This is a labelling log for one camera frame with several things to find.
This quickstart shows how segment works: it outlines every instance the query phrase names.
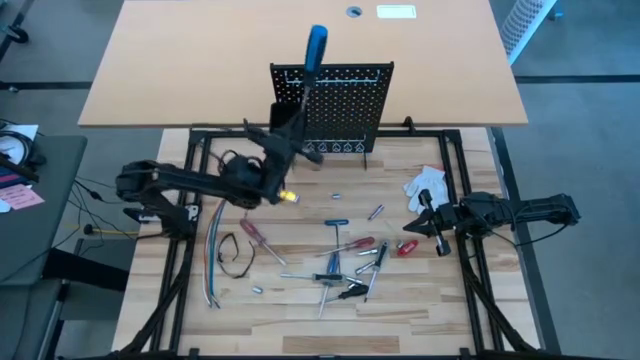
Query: tan desk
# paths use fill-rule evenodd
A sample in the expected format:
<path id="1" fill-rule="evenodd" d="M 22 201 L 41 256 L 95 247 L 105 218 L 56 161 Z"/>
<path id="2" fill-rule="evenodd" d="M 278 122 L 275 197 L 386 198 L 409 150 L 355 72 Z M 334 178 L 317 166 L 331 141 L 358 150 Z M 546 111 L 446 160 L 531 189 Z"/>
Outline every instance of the tan desk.
<path id="1" fill-rule="evenodd" d="M 385 4 L 416 18 L 381 19 Z M 382 126 L 527 123 L 487 0 L 162 0 L 125 1 L 79 124 L 266 124 L 269 64 L 302 63 L 312 24 L 326 64 L 395 63 Z"/>
<path id="2" fill-rule="evenodd" d="M 462 129 L 465 156 L 474 191 L 500 193 L 500 185 L 487 134 L 482 128 Z M 181 165 L 187 148 L 187 130 L 165 130 L 158 160 Z M 213 150 L 232 148 L 246 155 L 260 150 L 246 140 L 214 140 Z M 408 199 L 402 185 L 416 176 L 422 165 L 442 166 L 438 142 L 429 138 L 378 139 L 364 171 L 359 156 L 329 156 L 320 171 L 300 160 L 287 177 L 287 187 L 296 191 L 298 205 L 261 206 L 249 212 L 272 246 L 289 261 L 286 271 L 323 271 L 326 258 L 314 253 L 335 244 L 334 231 L 323 225 L 329 218 L 348 218 L 341 228 L 341 241 L 374 236 L 376 239 L 418 239 L 418 249 L 408 258 L 388 259 L 376 282 L 373 298 L 329 303 L 322 320 L 317 320 L 320 285 L 306 280 L 281 279 L 285 270 L 263 249 L 258 248 L 250 274 L 232 280 L 215 269 L 216 294 L 222 309 L 212 310 L 204 302 L 201 288 L 203 239 L 217 198 L 204 198 L 204 209 L 196 243 L 180 353 L 199 347 L 201 354 L 457 354 L 459 348 L 473 348 L 457 249 L 452 234 L 453 253 L 439 258 L 435 241 L 407 233 L 401 227 L 415 219 L 407 210 Z M 455 157 L 452 159 L 457 172 Z M 209 164 L 215 169 L 215 160 Z M 460 181 L 456 175 L 456 184 Z M 342 199 L 331 199 L 332 193 Z M 385 205 L 382 214 L 367 222 L 370 212 Z M 238 225 L 244 211 L 227 205 L 219 239 L 234 232 L 242 255 L 248 260 L 247 236 Z M 144 226 L 144 233 L 158 232 L 157 226 Z M 510 236 L 508 229 L 499 231 Z M 137 245 L 113 348 L 126 345 L 156 306 L 168 241 L 149 239 Z M 525 290 L 523 275 L 514 249 L 504 240 L 485 240 L 487 262 L 498 306 L 524 339 L 537 346 L 536 329 Z M 343 272 L 368 262 L 368 258 L 344 253 Z M 370 279 L 370 273 L 362 276 Z M 262 295 L 251 291 L 264 289 Z M 337 289 L 331 290 L 336 295 Z M 481 314 L 484 310 L 479 303 Z M 168 312 L 162 348 L 168 346 L 173 311 Z M 483 329 L 489 344 L 486 319 Z"/>

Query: black pegboard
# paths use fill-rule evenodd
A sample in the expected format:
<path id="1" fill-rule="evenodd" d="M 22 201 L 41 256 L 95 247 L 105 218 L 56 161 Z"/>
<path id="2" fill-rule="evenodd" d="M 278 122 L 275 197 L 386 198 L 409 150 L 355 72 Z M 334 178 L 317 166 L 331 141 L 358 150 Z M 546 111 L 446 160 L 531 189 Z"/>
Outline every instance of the black pegboard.
<path id="1" fill-rule="evenodd" d="M 303 65 L 271 64 L 276 102 L 302 101 Z M 305 146 L 320 152 L 371 152 L 393 62 L 322 65 L 307 103 Z"/>

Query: gray carpet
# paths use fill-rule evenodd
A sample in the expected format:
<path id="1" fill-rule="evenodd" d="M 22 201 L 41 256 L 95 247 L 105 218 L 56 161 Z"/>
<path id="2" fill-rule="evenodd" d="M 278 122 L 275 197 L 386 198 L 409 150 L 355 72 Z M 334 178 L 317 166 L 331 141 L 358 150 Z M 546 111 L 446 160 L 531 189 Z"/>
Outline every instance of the gray carpet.
<path id="1" fill-rule="evenodd" d="M 0 21 L 12 19 L 21 1 L 11 0 Z M 498 24 L 513 2 L 491 1 Z M 0 63 L 0 79 L 91 80 L 121 3 L 36 0 L 24 23 L 32 42 L 9 49 Z M 640 73 L 639 1 L 560 3 L 566 16 L 543 24 L 514 64 L 515 74 Z M 521 196 L 566 192 L 583 216 L 579 226 L 534 245 L 562 349 L 569 354 L 637 358 L 640 272 L 634 262 L 640 257 L 640 226 L 633 216 L 640 212 L 634 191 L 640 175 L 634 161 L 639 155 L 634 141 L 640 130 L 640 84 L 524 85 L 520 92 L 530 125 L 506 129 L 505 136 Z M 0 117 L 41 124 L 48 134 L 87 136 L 80 174 L 96 180 L 112 182 L 123 164 L 155 156 L 160 130 L 77 128 L 86 96 L 87 91 L 77 90 L 3 92 Z M 96 189 L 113 199 L 109 189 Z M 118 206 L 89 206 L 122 230 L 137 228 Z M 76 224 L 75 216 L 67 209 L 59 236 Z M 532 226 L 532 237 L 552 229 Z M 59 355 L 104 354 L 114 329 L 114 321 L 65 326 Z"/>

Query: red screwdriver handle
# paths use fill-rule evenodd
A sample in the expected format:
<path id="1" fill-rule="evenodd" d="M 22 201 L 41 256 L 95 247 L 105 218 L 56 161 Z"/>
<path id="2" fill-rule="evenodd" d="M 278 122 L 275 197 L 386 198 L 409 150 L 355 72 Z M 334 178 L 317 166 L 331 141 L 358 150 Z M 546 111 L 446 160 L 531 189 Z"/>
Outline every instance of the red screwdriver handle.
<path id="1" fill-rule="evenodd" d="M 264 238 L 264 236 L 262 236 L 262 234 L 260 234 L 260 232 L 258 231 L 258 229 L 255 227 L 255 225 L 253 225 L 249 220 L 247 219 L 241 219 L 240 220 L 240 226 L 242 227 L 242 229 L 249 235 L 251 236 L 255 241 L 257 241 L 259 244 L 263 243 L 265 241 L 267 241 L 267 239 Z"/>
<path id="2" fill-rule="evenodd" d="M 357 249 L 357 248 L 369 247 L 373 245 L 374 242 L 376 242 L 376 239 L 374 239 L 371 236 L 368 236 L 366 238 L 353 241 L 349 243 L 348 246 L 349 246 L 349 249 Z"/>
<path id="3" fill-rule="evenodd" d="M 411 240 L 408 243 L 402 245 L 400 249 L 398 249 L 398 256 L 409 255 L 409 253 L 411 253 L 417 247 L 418 247 L 418 240 Z"/>

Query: red tool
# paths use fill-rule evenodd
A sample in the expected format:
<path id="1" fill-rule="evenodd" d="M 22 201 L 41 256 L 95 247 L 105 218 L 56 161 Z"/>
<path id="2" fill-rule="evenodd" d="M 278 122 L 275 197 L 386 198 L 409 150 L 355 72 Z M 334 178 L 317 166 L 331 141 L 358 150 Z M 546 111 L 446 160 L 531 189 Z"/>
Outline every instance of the red tool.
<path id="1" fill-rule="evenodd" d="M 376 242 L 376 239 L 374 239 L 371 236 L 368 236 L 366 238 L 362 238 L 362 239 L 358 239 L 356 241 L 352 241 L 350 243 L 345 244 L 342 247 L 339 247 L 337 249 L 333 249 L 333 250 L 329 250 L 329 251 L 325 251 L 323 253 L 320 253 L 316 256 L 323 256 L 323 255 L 329 255 L 332 254 L 334 252 L 338 252 L 338 251 L 342 251 L 342 250 L 351 250 L 351 249 L 357 249 L 357 248 L 363 248 L 363 247 L 368 247 L 373 245 L 373 243 Z"/>
<path id="2" fill-rule="evenodd" d="M 240 220 L 240 226 L 253 238 L 253 240 L 255 240 L 259 245 L 262 245 L 274 258 L 276 258 L 282 266 L 287 266 L 287 262 L 267 244 L 267 239 L 260 234 L 255 225 L 247 219 L 242 219 Z"/>
<path id="3" fill-rule="evenodd" d="M 398 249 L 398 256 L 407 256 L 418 247 L 418 240 L 411 240 Z"/>

